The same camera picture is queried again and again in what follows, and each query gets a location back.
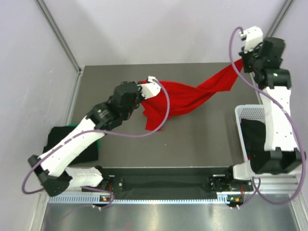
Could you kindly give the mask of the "right aluminium frame post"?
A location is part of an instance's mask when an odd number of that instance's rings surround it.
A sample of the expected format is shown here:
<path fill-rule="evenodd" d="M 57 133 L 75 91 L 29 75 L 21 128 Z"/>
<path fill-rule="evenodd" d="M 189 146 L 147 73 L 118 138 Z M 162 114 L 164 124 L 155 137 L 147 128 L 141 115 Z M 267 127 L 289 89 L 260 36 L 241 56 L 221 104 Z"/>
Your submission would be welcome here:
<path fill-rule="evenodd" d="M 278 30 L 280 24 L 282 23 L 284 17 L 286 16 L 287 12 L 290 10 L 292 4 L 294 3 L 294 0 L 285 0 L 282 4 L 282 7 L 280 8 L 277 16 L 275 17 L 275 20 L 270 26 L 270 29 L 265 34 L 266 37 L 273 37 L 275 35 L 275 32 Z M 244 65 L 244 72 L 245 73 L 252 73 L 253 68 L 250 66 L 250 60 L 254 61 L 255 59 L 253 56 L 257 54 L 257 52 L 260 50 L 260 47 L 262 45 L 262 41 L 258 43 L 253 49 L 250 50 L 249 53 L 246 53 L 247 58 L 244 58 L 243 65 Z M 276 58 L 276 61 L 274 60 L 274 68 L 279 68 L 282 63 L 282 51 L 280 52 L 279 56 Z"/>

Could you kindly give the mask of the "red t shirt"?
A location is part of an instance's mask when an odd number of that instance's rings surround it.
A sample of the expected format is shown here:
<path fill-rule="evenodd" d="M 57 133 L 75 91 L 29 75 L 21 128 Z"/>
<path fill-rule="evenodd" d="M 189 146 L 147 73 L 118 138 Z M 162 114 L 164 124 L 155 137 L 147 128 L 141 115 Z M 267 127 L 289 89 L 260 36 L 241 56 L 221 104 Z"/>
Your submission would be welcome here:
<path fill-rule="evenodd" d="M 197 87 L 179 82 L 161 81 L 170 99 L 168 118 L 188 114 L 217 92 L 230 91 L 237 77 L 238 75 L 232 65 L 228 65 Z M 161 91 L 157 96 L 146 99 L 141 104 L 144 107 L 143 114 L 147 118 L 145 129 L 152 131 L 161 124 L 165 117 L 167 110 L 166 96 Z"/>

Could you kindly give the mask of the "white plastic basket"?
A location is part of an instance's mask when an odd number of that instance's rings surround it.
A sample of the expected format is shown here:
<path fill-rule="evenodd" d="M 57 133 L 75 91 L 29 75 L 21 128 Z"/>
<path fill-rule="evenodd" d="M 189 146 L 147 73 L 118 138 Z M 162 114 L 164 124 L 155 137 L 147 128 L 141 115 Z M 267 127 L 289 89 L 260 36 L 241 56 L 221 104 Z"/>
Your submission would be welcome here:
<path fill-rule="evenodd" d="M 238 105 L 235 108 L 235 117 L 238 134 L 244 161 L 249 161 L 252 171 L 256 175 L 278 175 L 299 174 L 302 170 L 301 154 L 297 149 L 292 151 L 282 151 L 280 147 L 275 147 L 273 151 L 254 152 L 250 158 L 247 157 L 243 135 L 241 131 L 241 119 L 257 120 L 265 124 L 264 108 L 260 104 Z"/>

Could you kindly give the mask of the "left aluminium frame post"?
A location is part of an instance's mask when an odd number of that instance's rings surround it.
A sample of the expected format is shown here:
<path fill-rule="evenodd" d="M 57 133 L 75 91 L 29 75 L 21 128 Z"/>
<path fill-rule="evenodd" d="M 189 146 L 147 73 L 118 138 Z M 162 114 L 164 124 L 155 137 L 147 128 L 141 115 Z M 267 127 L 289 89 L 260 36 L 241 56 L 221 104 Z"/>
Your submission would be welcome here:
<path fill-rule="evenodd" d="M 74 57 L 71 49 L 69 48 L 64 36 L 62 35 L 55 19 L 53 18 L 50 10 L 48 9 L 45 1 L 43 0 L 34 0 L 40 11 L 42 12 L 44 18 L 46 19 L 48 25 L 50 26 L 51 30 L 53 31 L 56 39 L 58 40 L 60 46 L 62 47 L 63 51 L 65 52 L 67 58 L 69 59 L 70 63 L 72 64 L 73 68 L 80 73 L 82 68 L 77 63 L 76 58 Z"/>

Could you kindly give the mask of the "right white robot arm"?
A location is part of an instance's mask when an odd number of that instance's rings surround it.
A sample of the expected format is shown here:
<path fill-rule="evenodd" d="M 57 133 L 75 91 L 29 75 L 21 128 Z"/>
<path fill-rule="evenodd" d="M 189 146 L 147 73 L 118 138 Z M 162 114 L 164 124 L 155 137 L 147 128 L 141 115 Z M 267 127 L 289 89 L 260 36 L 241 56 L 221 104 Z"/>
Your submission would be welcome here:
<path fill-rule="evenodd" d="M 262 174 L 290 174 L 305 158 L 295 140 L 290 118 L 291 75 L 280 67 L 285 42 L 281 38 L 244 37 L 244 72 L 254 73 L 265 115 L 265 143 L 253 151 L 249 161 L 234 165 L 224 179 L 229 190 L 237 190 L 243 180 Z"/>

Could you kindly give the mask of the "folded black t shirt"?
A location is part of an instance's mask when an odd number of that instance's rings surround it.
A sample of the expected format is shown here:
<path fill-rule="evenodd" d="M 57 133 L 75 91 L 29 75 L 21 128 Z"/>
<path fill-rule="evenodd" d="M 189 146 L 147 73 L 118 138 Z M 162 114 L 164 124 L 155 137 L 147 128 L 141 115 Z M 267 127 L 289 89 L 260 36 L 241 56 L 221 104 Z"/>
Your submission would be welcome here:
<path fill-rule="evenodd" d="M 49 150 L 53 149 L 77 126 L 78 124 L 70 124 L 62 127 L 53 127 L 48 134 L 47 143 L 44 146 L 42 153 L 44 154 Z M 83 136 L 80 135 L 60 149 L 60 151 L 64 151 L 64 153 L 66 153 L 67 151 L 72 150 L 73 145 L 76 145 L 73 154 L 77 154 L 77 152 L 79 152 L 79 154 L 70 162 L 69 165 L 85 164 L 97 161 L 99 159 L 100 140 L 97 140 L 85 147 L 84 145 L 80 145 L 82 138 Z"/>

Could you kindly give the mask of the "aluminium frame post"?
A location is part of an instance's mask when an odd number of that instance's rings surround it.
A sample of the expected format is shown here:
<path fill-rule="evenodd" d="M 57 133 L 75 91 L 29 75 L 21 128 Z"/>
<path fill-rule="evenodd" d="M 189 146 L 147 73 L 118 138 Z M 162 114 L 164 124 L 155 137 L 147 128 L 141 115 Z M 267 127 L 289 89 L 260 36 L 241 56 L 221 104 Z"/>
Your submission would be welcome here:
<path fill-rule="evenodd" d="M 82 68 L 77 63 L 76 58 L 74 57 L 71 49 L 69 48 L 64 36 L 62 35 L 55 19 L 53 18 L 50 10 L 48 9 L 45 1 L 43 0 L 34 0 L 40 11 L 42 12 L 44 18 L 46 19 L 48 25 L 50 26 L 51 30 L 53 31 L 56 39 L 58 40 L 60 46 L 62 47 L 63 51 L 65 52 L 67 58 L 69 59 L 70 63 L 72 64 L 73 68 L 80 73 Z"/>
<path fill-rule="evenodd" d="M 270 29 L 265 34 L 266 37 L 273 37 L 275 35 L 275 32 L 278 30 L 280 24 L 282 23 L 284 17 L 286 16 L 287 12 L 290 10 L 292 4 L 294 3 L 294 0 L 285 0 L 282 4 L 282 7 L 280 8 L 277 16 L 275 17 L 275 20 L 270 26 Z M 258 43 L 253 49 L 250 50 L 249 53 L 246 53 L 247 58 L 244 58 L 243 65 L 244 65 L 244 72 L 245 73 L 252 73 L 253 68 L 250 66 L 250 60 L 254 61 L 255 59 L 253 56 L 257 54 L 257 52 L 260 50 L 260 47 L 262 45 L 262 41 Z M 282 63 L 282 51 L 280 52 L 279 56 L 276 58 L 276 61 L 274 60 L 274 68 L 279 68 Z"/>

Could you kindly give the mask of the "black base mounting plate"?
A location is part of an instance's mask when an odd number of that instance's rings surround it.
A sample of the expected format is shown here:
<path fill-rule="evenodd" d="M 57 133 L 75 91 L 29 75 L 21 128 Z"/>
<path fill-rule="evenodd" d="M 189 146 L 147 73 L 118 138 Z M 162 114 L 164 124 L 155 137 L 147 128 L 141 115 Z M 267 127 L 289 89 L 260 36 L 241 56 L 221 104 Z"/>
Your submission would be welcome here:
<path fill-rule="evenodd" d="M 251 192 L 250 180 L 236 180 L 230 167 L 113 167 L 102 168 L 96 187 L 114 193 L 132 189 L 198 189 L 204 192 Z"/>

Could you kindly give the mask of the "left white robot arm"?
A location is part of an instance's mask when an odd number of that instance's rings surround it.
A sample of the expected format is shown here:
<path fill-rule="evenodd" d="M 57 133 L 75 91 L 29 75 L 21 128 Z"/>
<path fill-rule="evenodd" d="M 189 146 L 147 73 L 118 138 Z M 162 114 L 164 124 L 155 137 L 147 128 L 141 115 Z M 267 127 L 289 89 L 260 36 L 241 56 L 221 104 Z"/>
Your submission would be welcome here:
<path fill-rule="evenodd" d="M 144 100 L 141 82 L 123 82 L 112 96 L 95 105 L 78 126 L 52 149 L 41 156 L 31 156 L 29 163 L 35 168 L 43 189 L 49 196 L 57 196 L 69 188 L 94 187 L 104 191 L 109 179 L 102 167 L 73 168 L 69 165 L 97 140 L 128 120 Z"/>

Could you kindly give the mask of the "black t shirt in basket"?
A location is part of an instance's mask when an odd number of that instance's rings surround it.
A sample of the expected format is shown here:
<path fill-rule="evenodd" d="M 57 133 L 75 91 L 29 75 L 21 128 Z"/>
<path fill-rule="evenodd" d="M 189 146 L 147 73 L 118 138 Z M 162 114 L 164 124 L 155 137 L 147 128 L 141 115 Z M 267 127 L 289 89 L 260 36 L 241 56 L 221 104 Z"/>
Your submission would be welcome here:
<path fill-rule="evenodd" d="M 265 124 L 257 120 L 241 119 L 241 131 L 248 159 L 254 152 L 264 151 L 266 128 Z"/>

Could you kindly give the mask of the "folded green t shirt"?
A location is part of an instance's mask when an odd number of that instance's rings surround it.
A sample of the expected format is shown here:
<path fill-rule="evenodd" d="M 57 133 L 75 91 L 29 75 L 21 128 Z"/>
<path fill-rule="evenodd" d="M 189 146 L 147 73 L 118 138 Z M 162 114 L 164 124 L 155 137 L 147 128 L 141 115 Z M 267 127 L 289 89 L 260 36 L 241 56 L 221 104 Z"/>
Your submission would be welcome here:
<path fill-rule="evenodd" d="M 65 145 L 74 153 L 81 154 L 82 152 L 89 152 L 90 154 L 98 153 L 100 149 L 100 139 L 104 136 L 102 133 L 88 132 L 94 130 L 95 125 L 93 123 L 82 121 L 79 124 L 70 124 L 65 126 L 67 129 L 68 139 L 71 141 Z"/>

